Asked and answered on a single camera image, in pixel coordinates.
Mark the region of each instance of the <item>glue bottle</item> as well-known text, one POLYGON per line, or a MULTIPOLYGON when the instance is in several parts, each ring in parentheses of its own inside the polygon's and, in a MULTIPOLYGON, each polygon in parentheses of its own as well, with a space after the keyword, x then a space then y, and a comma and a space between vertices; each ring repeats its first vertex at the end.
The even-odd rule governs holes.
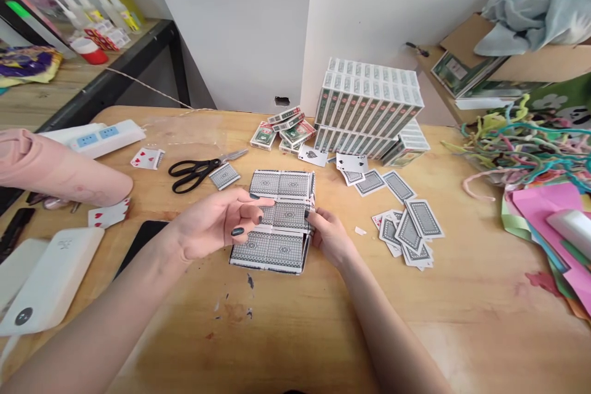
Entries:
POLYGON ((113 7, 119 14, 122 16, 123 20, 127 23, 131 32, 137 34, 140 31, 140 27, 135 22, 134 18, 131 16, 131 13, 127 10, 127 7, 121 3, 120 0, 110 0, 113 3, 113 7))
POLYGON ((66 17, 68 17, 70 19, 70 21, 72 22, 72 25, 74 25, 74 27, 79 30, 79 31, 84 31, 84 25, 82 23, 80 23, 80 20, 78 20, 77 16, 68 8, 66 8, 62 2, 60 2, 59 0, 55 0, 57 2, 57 4, 62 8, 63 13, 66 15, 66 17))
POLYGON ((99 10, 88 0, 78 0, 82 5, 82 9, 88 17, 95 23, 100 23, 104 20, 99 10))
POLYGON ((91 23, 90 18, 88 17, 88 15, 86 15, 84 9, 82 9, 82 7, 78 3, 76 3, 74 0, 64 1, 66 2, 66 5, 68 5, 68 8, 72 11, 72 14, 76 16, 80 23, 82 23, 84 26, 91 23))
POLYGON ((103 7, 103 9, 105 10, 105 12, 107 13, 107 15, 109 16, 109 18, 115 26, 123 29, 127 34, 131 32, 131 29, 129 29, 127 23, 123 20, 122 16, 119 15, 119 12, 115 10, 115 8, 109 0, 98 0, 98 2, 103 7))

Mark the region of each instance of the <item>smartphone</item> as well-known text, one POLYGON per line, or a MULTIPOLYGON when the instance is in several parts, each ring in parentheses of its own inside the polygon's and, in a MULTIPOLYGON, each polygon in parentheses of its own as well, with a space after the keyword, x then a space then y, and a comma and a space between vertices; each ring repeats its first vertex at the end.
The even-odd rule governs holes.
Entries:
POLYGON ((121 266, 117 270, 117 274, 113 277, 113 280, 117 278, 119 274, 131 263, 131 260, 134 259, 135 255, 140 252, 140 249, 149 242, 152 237, 158 234, 162 229, 168 225, 168 222, 162 222, 159 220, 146 220, 142 223, 142 226, 138 230, 137 234, 135 235, 134 241, 132 242, 127 254, 123 258, 121 262, 121 266))

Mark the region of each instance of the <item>electrical outlet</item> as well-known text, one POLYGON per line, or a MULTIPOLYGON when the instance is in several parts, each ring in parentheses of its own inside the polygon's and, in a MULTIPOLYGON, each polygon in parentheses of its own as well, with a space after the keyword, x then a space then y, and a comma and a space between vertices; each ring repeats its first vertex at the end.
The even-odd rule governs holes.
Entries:
POLYGON ((76 139, 76 143, 81 148, 84 146, 92 145, 93 143, 96 143, 96 142, 98 142, 98 138, 97 138, 96 134, 89 134, 89 135, 85 135, 83 137, 80 137, 79 139, 76 139))
POLYGON ((98 132, 101 139, 108 139, 114 135, 119 134, 119 130, 114 126, 109 126, 108 128, 104 128, 98 132))

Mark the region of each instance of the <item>pink paper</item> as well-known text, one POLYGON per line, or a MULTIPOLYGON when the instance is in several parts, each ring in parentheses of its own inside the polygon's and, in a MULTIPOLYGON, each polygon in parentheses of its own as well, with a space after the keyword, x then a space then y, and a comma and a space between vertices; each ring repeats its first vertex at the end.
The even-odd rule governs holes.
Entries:
POLYGON ((549 215, 561 209, 583 210, 577 187, 572 183, 561 183, 515 191, 513 203, 570 267, 564 277, 587 312, 591 312, 591 273, 562 246, 563 237, 546 222, 549 215))

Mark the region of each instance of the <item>cloth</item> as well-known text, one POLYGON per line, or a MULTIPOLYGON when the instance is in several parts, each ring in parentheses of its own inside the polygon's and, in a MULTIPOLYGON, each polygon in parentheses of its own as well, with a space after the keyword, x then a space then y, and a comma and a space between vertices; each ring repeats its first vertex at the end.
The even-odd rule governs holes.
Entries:
POLYGON ((482 16, 496 26, 474 48, 479 55, 518 55, 591 38, 589 0, 489 0, 482 16))

